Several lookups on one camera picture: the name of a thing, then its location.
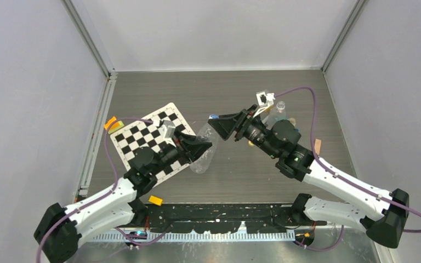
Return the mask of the yellow juice bottle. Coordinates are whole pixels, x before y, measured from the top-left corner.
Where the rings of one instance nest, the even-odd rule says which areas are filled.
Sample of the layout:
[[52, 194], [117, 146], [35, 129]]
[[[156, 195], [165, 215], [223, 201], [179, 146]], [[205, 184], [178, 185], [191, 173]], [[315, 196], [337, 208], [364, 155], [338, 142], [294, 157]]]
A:
[[295, 118], [289, 118], [288, 119], [288, 121], [294, 126], [294, 127], [296, 127], [296, 120], [295, 120]]

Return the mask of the clear plastic bottle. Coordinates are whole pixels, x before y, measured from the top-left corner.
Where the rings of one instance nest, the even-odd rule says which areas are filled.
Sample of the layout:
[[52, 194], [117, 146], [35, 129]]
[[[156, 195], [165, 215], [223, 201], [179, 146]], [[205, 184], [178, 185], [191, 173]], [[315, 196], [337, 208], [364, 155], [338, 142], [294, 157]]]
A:
[[279, 101], [267, 116], [266, 125], [267, 127], [272, 127], [276, 122], [284, 119], [287, 119], [286, 104], [283, 101]]

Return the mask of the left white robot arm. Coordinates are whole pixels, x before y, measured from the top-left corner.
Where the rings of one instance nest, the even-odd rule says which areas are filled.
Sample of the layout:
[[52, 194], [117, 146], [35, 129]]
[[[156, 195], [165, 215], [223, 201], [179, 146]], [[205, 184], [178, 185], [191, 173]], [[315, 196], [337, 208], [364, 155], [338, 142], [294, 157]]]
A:
[[146, 208], [140, 197], [157, 184], [157, 174], [175, 162], [195, 162], [212, 146], [210, 141], [175, 131], [172, 142], [159, 152], [150, 147], [136, 149], [130, 169], [110, 187], [64, 207], [52, 204], [33, 234], [38, 243], [36, 262], [41, 262], [43, 255], [49, 262], [65, 262], [84, 243], [111, 228], [141, 226]]

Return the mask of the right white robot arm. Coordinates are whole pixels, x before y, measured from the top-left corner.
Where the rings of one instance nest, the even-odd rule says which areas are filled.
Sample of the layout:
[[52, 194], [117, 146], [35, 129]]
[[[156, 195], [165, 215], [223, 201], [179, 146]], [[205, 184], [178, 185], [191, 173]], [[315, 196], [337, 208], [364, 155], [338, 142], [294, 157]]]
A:
[[239, 113], [210, 117], [208, 124], [223, 139], [248, 139], [276, 159], [275, 167], [284, 176], [317, 186], [343, 202], [323, 201], [299, 194], [291, 210], [298, 225], [308, 221], [330, 221], [364, 232], [371, 240], [388, 248], [397, 248], [409, 212], [409, 194], [402, 189], [384, 190], [362, 182], [315, 156], [298, 143], [301, 134], [282, 119], [268, 129], [249, 108]]

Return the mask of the clear bottle blue cap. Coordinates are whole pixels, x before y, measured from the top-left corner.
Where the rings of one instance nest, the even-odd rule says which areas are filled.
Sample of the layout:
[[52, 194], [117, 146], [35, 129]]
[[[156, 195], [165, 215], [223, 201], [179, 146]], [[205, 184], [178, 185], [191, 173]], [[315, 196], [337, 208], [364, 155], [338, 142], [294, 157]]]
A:
[[205, 173], [213, 160], [219, 142], [219, 135], [210, 124], [205, 124], [197, 134], [197, 141], [205, 147], [200, 156], [193, 161], [190, 169], [197, 174]]

